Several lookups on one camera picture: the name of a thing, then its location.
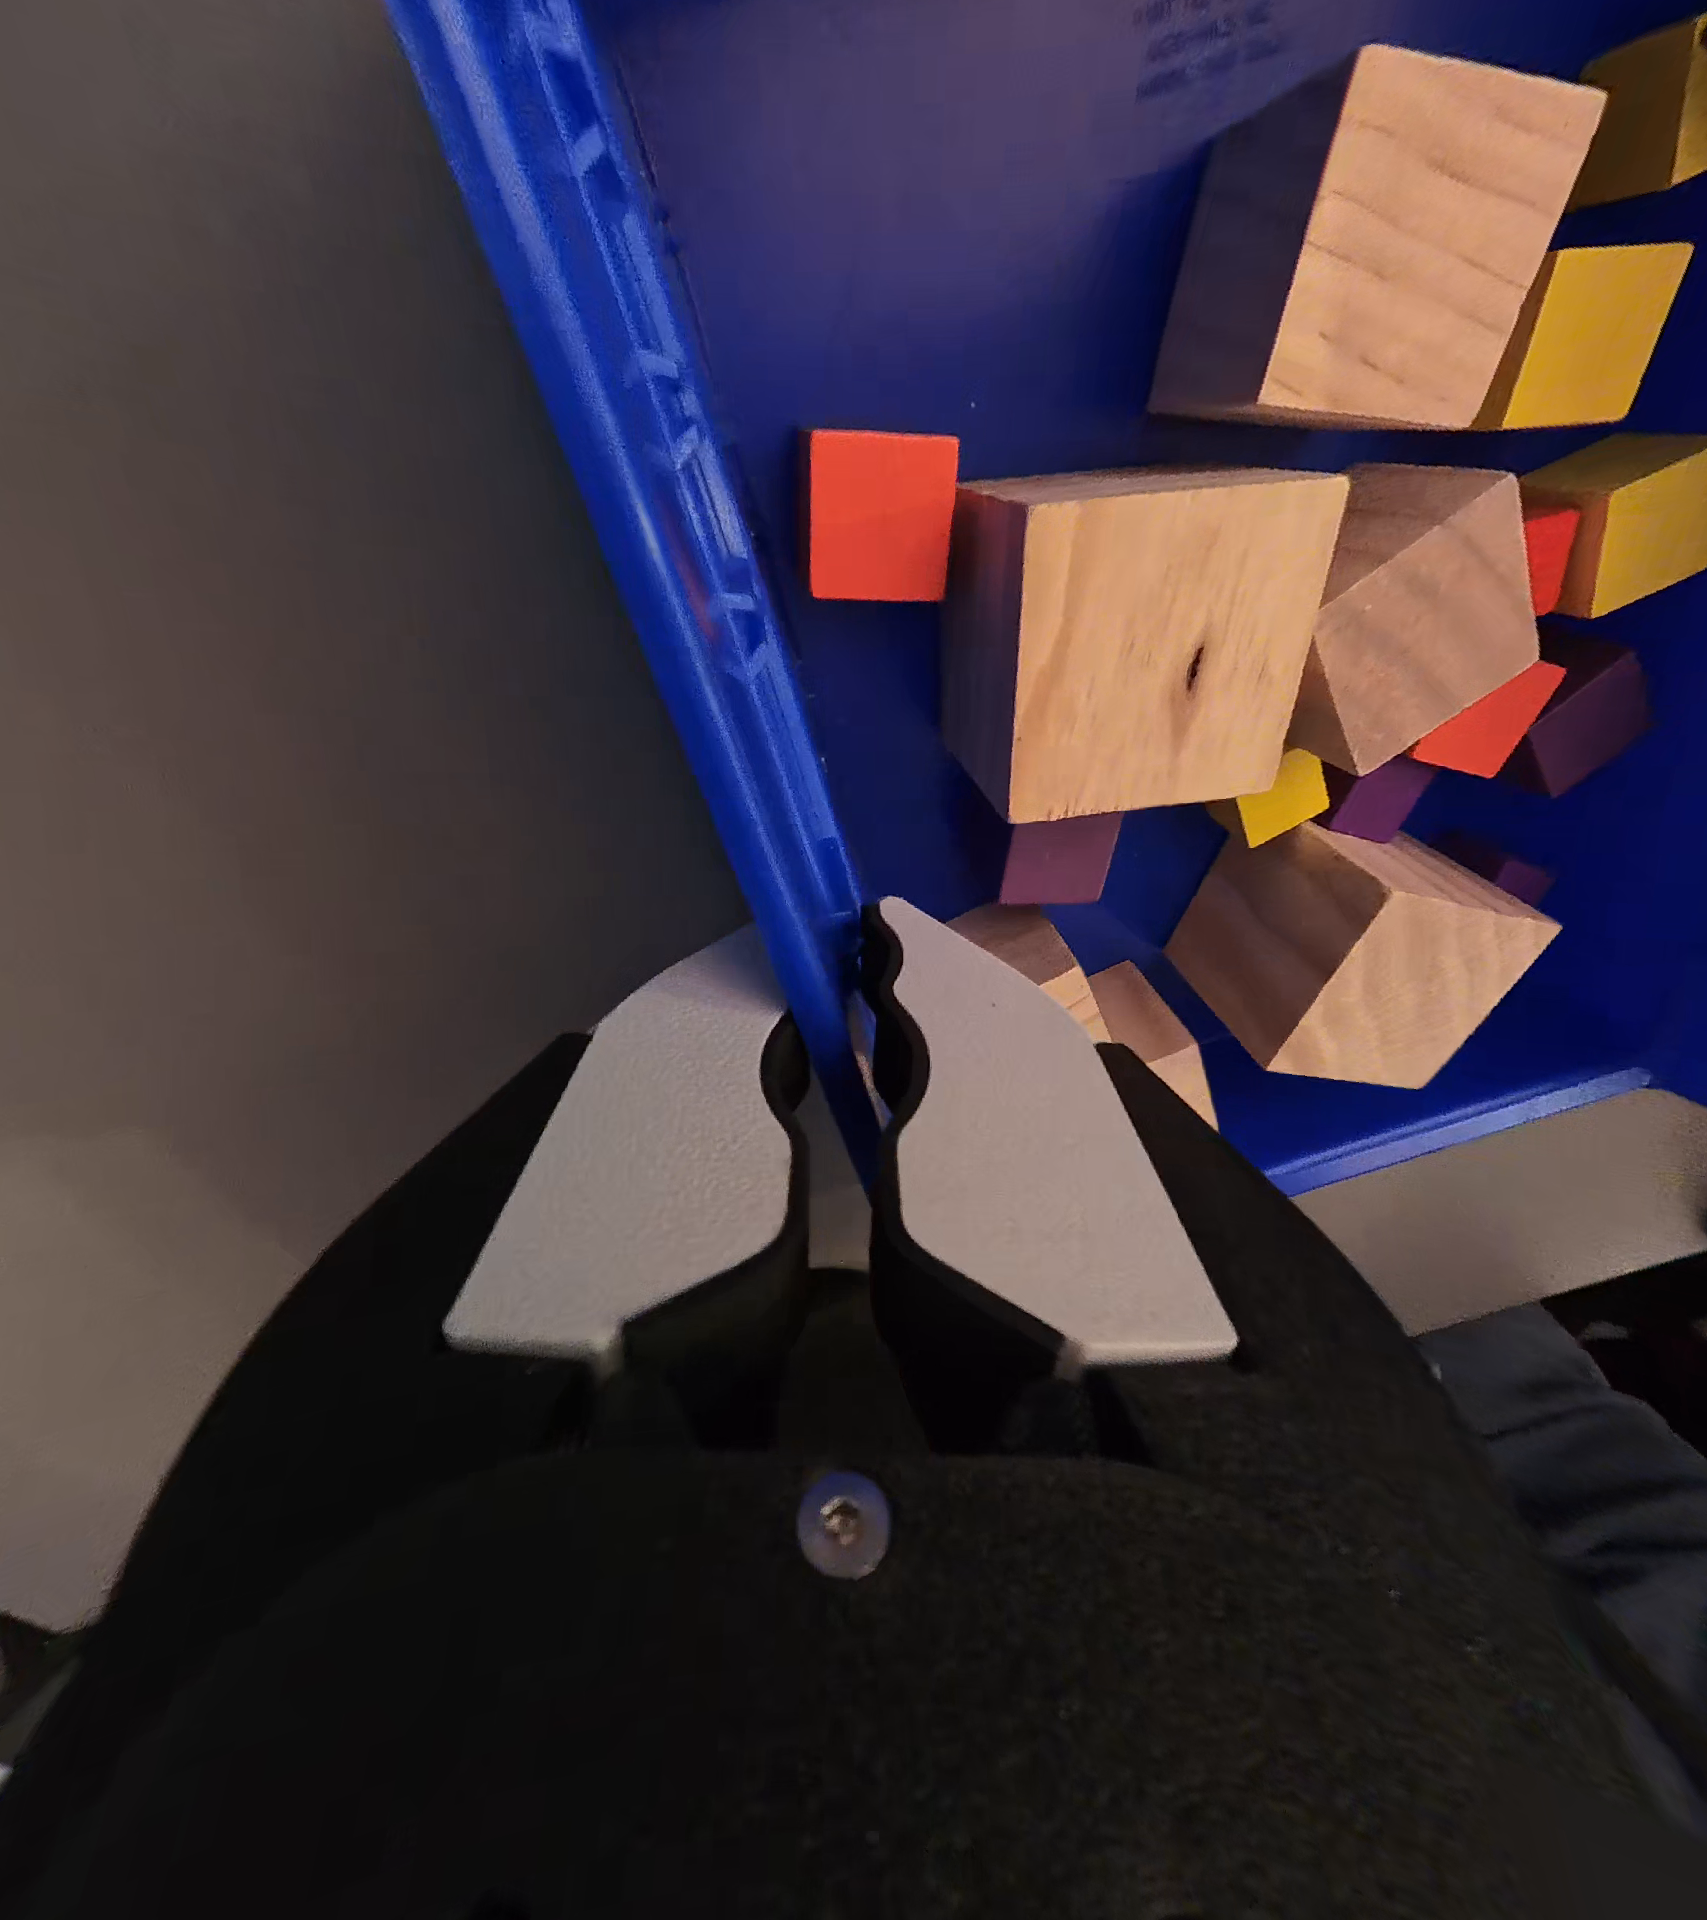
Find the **blue plastic box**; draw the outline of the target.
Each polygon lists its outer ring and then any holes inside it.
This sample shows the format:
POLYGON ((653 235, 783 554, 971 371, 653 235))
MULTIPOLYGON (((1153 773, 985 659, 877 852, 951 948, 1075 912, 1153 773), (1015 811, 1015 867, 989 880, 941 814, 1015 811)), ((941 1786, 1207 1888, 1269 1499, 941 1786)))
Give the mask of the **blue plastic box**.
MULTIPOLYGON (((1362 43, 1570 80, 1686 13, 387 5, 857 1166, 861 905, 975 907, 1007 833, 939 738, 935 608, 803 586, 803 432, 957 437, 961 479, 1436 461, 1149 421, 1205 143, 1362 43)), ((1694 247, 1626 428, 1707 434, 1707 170, 1562 232, 1694 247)), ((1426 1089, 1267 1074, 1169 973, 1201 812, 1127 827, 1105 900, 1063 912, 1091 971, 1133 958, 1197 1020, 1225 1137, 1284 1192, 1640 1087, 1707 1106, 1707 570, 1594 627, 1652 731, 1560 801, 1442 777, 1414 811, 1546 868, 1562 927, 1426 1089)))

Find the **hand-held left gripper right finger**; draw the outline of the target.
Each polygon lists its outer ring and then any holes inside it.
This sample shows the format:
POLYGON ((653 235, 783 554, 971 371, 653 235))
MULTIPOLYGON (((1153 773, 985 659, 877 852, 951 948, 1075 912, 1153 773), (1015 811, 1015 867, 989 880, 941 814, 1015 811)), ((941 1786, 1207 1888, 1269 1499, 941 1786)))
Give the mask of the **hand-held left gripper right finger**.
POLYGON ((897 897, 865 907, 863 993, 871 1314, 937 1452, 995 1452, 1093 1376, 1235 1357, 1119 1059, 1057 997, 897 897))

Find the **pile of wooden cubes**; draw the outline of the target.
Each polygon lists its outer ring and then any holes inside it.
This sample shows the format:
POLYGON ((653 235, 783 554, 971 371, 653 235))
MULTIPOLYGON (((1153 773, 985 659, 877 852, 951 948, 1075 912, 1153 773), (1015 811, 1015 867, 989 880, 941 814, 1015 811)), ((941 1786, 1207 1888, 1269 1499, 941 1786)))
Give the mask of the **pile of wooden cubes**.
POLYGON ((1167 956, 1269 1074, 1422 1091, 1562 930, 1426 790, 1558 801, 1652 731, 1596 621, 1707 570, 1707 434, 1626 428, 1694 247, 1562 230, 1707 173, 1686 7, 1568 80, 1362 43, 1205 143, 1149 421, 1434 461, 961 479, 957 437, 803 437, 803 586, 937 612, 939 738, 1015 859, 1227 825, 1167 956))

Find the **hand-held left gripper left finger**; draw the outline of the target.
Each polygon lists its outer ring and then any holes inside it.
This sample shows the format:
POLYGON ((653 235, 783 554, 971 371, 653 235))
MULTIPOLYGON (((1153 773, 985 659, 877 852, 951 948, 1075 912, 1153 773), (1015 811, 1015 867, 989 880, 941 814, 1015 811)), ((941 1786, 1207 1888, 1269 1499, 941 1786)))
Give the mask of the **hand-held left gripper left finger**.
POLYGON ((807 1312, 809 1081, 751 927, 625 997, 455 1294, 447 1346, 661 1395, 709 1445, 765 1441, 807 1312))

